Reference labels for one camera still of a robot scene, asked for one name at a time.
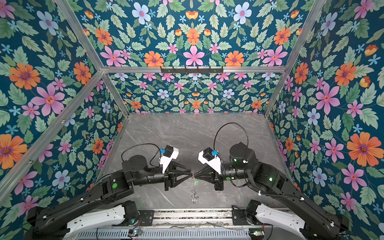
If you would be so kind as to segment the keyring with coloured keys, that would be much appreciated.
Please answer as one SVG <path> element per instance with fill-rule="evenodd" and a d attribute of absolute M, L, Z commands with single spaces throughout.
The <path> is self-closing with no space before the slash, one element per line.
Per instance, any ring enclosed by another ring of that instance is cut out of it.
<path fill-rule="evenodd" d="M 195 174 L 193 173 L 192 175 L 192 181 L 193 181 L 193 189 L 192 189 L 192 203 L 193 204 L 196 204 L 198 199 L 199 199 L 199 196 L 197 195 L 197 191 L 196 191 L 196 185 L 198 183 L 198 180 L 196 179 L 195 177 Z"/>

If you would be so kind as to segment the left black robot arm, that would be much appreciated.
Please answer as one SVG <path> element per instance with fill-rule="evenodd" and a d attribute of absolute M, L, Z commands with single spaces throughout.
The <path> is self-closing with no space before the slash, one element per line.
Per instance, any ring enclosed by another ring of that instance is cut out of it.
<path fill-rule="evenodd" d="M 107 175 L 86 193 L 55 207 L 35 207 L 29 211 L 31 228 L 25 240 L 70 239 L 86 229 L 112 226 L 136 226 L 140 213 L 135 202 L 120 201 L 134 193 L 134 186 L 163 183 L 174 188 L 192 176 L 192 170 L 179 163 L 149 168 L 142 155 L 122 163 L 122 169 Z"/>

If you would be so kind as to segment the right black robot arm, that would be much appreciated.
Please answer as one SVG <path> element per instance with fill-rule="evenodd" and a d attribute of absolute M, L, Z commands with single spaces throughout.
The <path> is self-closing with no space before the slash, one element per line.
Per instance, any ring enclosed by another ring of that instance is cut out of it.
<path fill-rule="evenodd" d="M 245 179 L 246 186 L 256 194 L 271 197 L 291 211 L 283 212 L 253 201 L 245 211 L 248 219 L 284 229 L 302 240 L 341 240 L 349 231 L 347 217 L 322 209 L 281 171 L 260 162 L 255 151 L 244 143 L 233 145 L 229 154 L 230 163 L 223 164 L 217 150 L 207 148 L 201 151 L 198 160 L 206 167 L 195 177 L 213 183 L 217 191 L 224 189 L 224 181 Z"/>

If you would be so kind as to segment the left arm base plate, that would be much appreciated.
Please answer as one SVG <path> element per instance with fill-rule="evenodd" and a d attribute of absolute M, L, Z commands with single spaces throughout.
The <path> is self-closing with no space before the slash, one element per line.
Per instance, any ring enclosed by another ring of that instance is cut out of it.
<path fill-rule="evenodd" d="M 153 224 L 154 215 L 154 210 L 129 210 L 128 213 L 124 215 L 125 219 L 120 226 L 138 227 L 140 225 L 149 227 Z"/>

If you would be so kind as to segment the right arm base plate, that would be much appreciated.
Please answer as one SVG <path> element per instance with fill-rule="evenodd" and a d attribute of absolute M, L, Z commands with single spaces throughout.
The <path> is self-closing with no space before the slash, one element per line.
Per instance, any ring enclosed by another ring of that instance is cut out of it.
<path fill-rule="evenodd" d="M 257 208 L 261 203 L 256 200 L 250 200 L 245 209 L 232 205 L 232 221 L 234 226 L 255 226 L 261 222 L 257 219 Z"/>

